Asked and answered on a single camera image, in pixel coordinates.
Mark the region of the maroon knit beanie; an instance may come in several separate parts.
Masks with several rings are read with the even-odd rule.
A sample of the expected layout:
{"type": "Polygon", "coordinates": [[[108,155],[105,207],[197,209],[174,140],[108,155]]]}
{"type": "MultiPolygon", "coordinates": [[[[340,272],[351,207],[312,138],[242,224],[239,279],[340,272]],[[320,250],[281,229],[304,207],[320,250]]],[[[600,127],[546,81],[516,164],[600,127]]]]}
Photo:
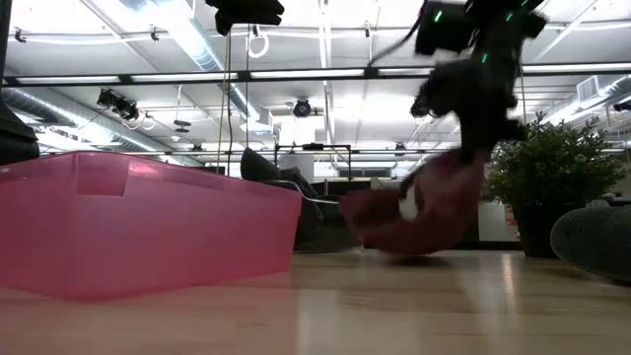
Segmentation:
{"type": "Polygon", "coordinates": [[[490,151],[466,160],[460,148],[428,160],[399,188],[348,193],[339,210],[364,245],[398,255],[429,254],[456,245],[476,216],[490,151]]]}

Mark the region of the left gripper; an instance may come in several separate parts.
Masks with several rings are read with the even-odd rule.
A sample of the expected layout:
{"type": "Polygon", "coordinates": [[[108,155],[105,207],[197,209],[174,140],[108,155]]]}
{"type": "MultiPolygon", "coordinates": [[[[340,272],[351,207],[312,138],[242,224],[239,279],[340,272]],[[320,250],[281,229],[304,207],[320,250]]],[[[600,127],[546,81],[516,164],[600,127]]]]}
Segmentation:
{"type": "Polygon", "coordinates": [[[285,7],[279,0],[205,0],[217,10],[216,31],[227,36],[235,24],[279,26],[285,7]]]}

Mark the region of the overhead light bar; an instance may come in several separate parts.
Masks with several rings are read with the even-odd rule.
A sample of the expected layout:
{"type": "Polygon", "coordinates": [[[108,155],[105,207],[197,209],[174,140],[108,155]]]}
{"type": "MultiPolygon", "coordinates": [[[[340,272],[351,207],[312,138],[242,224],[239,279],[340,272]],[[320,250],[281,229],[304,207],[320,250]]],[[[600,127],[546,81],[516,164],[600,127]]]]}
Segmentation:
{"type": "MultiPolygon", "coordinates": [[[[223,80],[235,83],[285,81],[345,81],[381,79],[424,79],[432,66],[399,66],[334,69],[255,70],[234,72],[185,72],[161,74],[103,74],[58,76],[6,76],[2,85],[22,87],[143,86],[218,84],[223,80]]],[[[531,64],[522,73],[527,77],[609,75],[631,73],[631,62],[531,64]]]]}

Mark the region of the dark grey ribbed beanie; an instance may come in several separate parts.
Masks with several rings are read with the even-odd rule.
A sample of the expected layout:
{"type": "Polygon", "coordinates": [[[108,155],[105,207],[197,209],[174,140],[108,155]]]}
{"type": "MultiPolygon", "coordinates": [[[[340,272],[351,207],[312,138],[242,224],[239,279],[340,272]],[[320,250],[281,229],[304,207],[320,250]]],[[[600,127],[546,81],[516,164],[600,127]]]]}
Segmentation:
{"type": "Polygon", "coordinates": [[[631,285],[631,205],[572,210],[554,224],[550,243],[561,260],[631,285]]]}

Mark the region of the small green potted plant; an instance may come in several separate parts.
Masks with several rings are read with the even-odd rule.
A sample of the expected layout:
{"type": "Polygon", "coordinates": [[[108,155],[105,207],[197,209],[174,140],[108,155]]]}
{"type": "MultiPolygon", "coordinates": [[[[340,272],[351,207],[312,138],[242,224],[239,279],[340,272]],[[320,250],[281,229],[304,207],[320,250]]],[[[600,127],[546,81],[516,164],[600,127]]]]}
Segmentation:
{"type": "Polygon", "coordinates": [[[628,169],[605,153],[611,144],[591,122],[576,128],[534,121],[521,129],[524,140],[494,151],[484,198],[511,207],[525,255],[553,258],[557,220],[602,197],[628,169]]]}

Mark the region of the red translucent plastic bin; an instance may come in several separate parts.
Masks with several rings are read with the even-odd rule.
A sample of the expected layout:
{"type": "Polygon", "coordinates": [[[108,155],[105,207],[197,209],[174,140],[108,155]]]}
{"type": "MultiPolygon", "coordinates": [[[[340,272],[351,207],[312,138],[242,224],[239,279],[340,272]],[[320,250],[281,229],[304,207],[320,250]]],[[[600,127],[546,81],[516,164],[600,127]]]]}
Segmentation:
{"type": "Polygon", "coordinates": [[[105,152],[0,167],[0,287],[105,300],[289,268],[302,198],[105,152]]]}

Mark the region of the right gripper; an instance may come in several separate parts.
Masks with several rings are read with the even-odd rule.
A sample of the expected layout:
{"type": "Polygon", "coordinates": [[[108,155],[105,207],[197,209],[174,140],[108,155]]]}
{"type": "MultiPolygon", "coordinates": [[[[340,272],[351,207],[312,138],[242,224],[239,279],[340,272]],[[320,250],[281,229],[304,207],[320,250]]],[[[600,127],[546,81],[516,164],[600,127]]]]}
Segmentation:
{"type": "Polygon", "coordinates": [[[501,141],[522,141],[526,133],[507,117],[517,105],[512,85],[470,59],[440,64],[420,85],[410,108],[414,117],[453,113],[460,125],[463,149],[492,149],[501,141]]]}

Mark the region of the silver air duct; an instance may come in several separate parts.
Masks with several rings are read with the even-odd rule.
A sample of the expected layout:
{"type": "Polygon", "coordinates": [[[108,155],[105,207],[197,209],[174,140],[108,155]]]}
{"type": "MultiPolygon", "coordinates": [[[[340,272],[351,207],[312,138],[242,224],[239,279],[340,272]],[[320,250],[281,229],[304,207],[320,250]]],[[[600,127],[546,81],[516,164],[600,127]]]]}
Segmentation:
{"type": "Polygon", "coordinates": [[[167,151],[165,144],[131,130],[104,108],[90,108],[46,88],[3,88],[4,103],[27,121],[45,123],[93,148],[117,151],[167,151]]]}

